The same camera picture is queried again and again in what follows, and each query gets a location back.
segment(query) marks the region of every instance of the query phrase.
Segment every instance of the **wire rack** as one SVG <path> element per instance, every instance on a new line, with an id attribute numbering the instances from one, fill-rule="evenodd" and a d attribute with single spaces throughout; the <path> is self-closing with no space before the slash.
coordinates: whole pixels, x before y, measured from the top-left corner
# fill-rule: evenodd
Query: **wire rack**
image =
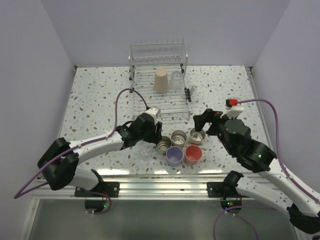
<path id="1" fill-rule="evenodd" d="M 182 41 L 154 41 L 130 42 L 129 63 L 131 87 L 140 92 L 150 107 L 159 107 L 161 121 L 190 120 L 191 112 L 185 95 L 185 74 L 187 70 L 188 54 L 184 39 Z M 169 89 L 167 93 L 154 91 L 154 79 L 157 68 L 166 68 L 168 79 L 175 71 L 181 71 L 183 81 L 181 89 Z M 135 94 L 134 96 L 135 119 L 143 111 L 145 105 Z"/>

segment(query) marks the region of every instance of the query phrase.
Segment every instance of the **speckled countertop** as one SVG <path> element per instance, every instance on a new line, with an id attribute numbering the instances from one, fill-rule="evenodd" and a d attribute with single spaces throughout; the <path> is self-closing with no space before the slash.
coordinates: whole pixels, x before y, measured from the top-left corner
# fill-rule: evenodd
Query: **speckled countertop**
<path id="1" fill-rule="evenodd" d="M 203 113 L 206 108 L 225 111 L 225 99 L 230 97 L 242 100 L 254 98 L 244 66 L 188 66 L 185 75 L 186 85 L 196 85 L 195 99 L 189 103 L 193 115 Z M 70 99 L 65 113 L 61 137 L 67 141 L 83 140 L 101 135 L 114 126 L 114 103 L 117 94 L 129 88 L 128 67 L 79 67 L 76 70 Z M 124 92 L 118 104 L 118 125 L 132 120 L 134 114 L 133 93 Z M 239 116 L 251 128 L 252 138 L 267 144 L 263 124 L 255 103 L 245 105 Z M 165 121 L 162 135 L 170 137 L 174 130 L 185 131 L 188 135 L 194 127 L 189 122 Z M 201 146 L 203 158 L 194 166 L 184 162 L 178 167 L 168 166 L 166 157 L 156 149 L 150 159 L 143 159 L 139 149 L 149 143 L 138 142 L 135 147 L 110 152 L 92 158 L 80 166 L 96 169 L 101 175 L 152 175 L 152 174 L 201 174 L 228 173 L 231 170 L 247 172 L 229 156 L 216 137 L 204 139 Z"/>

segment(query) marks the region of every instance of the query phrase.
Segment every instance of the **red connector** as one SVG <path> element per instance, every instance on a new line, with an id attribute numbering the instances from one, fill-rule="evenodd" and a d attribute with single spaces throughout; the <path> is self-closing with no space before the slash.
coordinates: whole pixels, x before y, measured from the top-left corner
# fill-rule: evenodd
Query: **red connector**
<path id="1" fill-rule="evenodd" d="M 237 100 L 237 99 L 234 99 L 234 98 L 227 99 L 227 100 L 225 101 L 225 105 L 226 105 L 227 107 L 237 106 L 237 104 L 238 104 L 238 100 Z"/>
<path id="2" fill-rule="evenodd" d="M 237 100 L 237 99 L 230 99 L 229 104 L 230 104 L 231 106 L 237 106 L 238 100 Z"/>

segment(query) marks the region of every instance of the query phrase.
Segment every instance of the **purple cup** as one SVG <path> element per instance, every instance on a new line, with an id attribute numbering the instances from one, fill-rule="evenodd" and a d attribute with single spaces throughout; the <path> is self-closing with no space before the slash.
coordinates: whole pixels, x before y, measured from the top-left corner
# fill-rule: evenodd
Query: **purple cup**
<path id="1" fill-rule="evenodd" d="M 166 151 L 166 161 L 168 165 L 175 167 L 180 165 L 182 159 L 184 159 L 185 154 L 184 151 L 178 146 L 171 146 Z"/>

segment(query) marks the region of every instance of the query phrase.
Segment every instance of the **black clamp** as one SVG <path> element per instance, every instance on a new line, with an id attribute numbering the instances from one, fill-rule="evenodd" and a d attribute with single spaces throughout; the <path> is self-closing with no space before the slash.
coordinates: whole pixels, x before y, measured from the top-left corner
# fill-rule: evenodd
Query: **black clamp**
<path id="1" fill-rule="evenodd" d="M 188 102 L 191 102 L 191 94 L 190 94 L 190 89 L 189 88 L 184 88 L 184 94 L 185 94 L 185 98 L 188 100 Z"/>
<path id="2" fill-rule="evenodd" d="M 193 116 L 194 128 L 201 131 L 206 123 L 211 123 L 206 134 L 217 136 L 227 153 L 242 167 L 260 173 L 269 171 L 269 165 L 277 155 L 262 142 L 251 138 L 251 129 L 237 118 L 229 119 L 220 111 L 208 108 L 201 115 Z"/>
<path id="3" fill-rule="evenodd" d="M 238 181 L 243 176 L 244 175 L 239 172 L 230 171 L 223 182 L 207 182 L 206 190 L 208 192 L 208 197 L 223 198 L 223 200 L 239 197 L 236 187 L 238 186 Z"/>
<path id="4" fill-rule="evenodd" d="M 67 142 L 64 137 L 56 139 L 38 161 L 38 168 L 42 168 L 51 159 L 66 150 L 69 150 L 69 144 L 70 143 Z M 71 183 L 78 166 L 78 156 L 79 155 L 74 153 L 74 151 L 70 151 L 42 171 L 45 180 L 49 183 L 49 186 L 53 191 L 62 189 Z"/>
<path id="5" fill-rule="evenodd" d="M 183 63 L 180 63 L 181 73 L 184 74 L 185 70 L 183 69 L 184 65 Z"/>
<path id="6" fill-rule="evenodd" d="M 318 212 L 318 216 L 306 216 L 300 212 L 294 203 L 291 207 L 287 207 L 286 209 L 290 215 L 290 223 L 292 223 L 292 225 L 297 229 L 307 234 L 320 232 L 320 212 Z"/>
<path id="7" fill-rule="evenodd" d="M 100 197 L 98 194 L 101 193 L 109 196 L 110 198 L 117 198 L 119 196 L 120 183 L 117 181 L 103 181 L 100 175 L 92 170 L 96 175 L 98 175 L 99 183 L 90 192 L 83 188 L 77 187 L 74 192 L 74 196 L 77 198 L 97 198 Z M 103 198 L 84 201 L 84 208 L 88 210 L 93 210 L 95 213 L 101 212 L 106 207 L 105 200 Z"/>

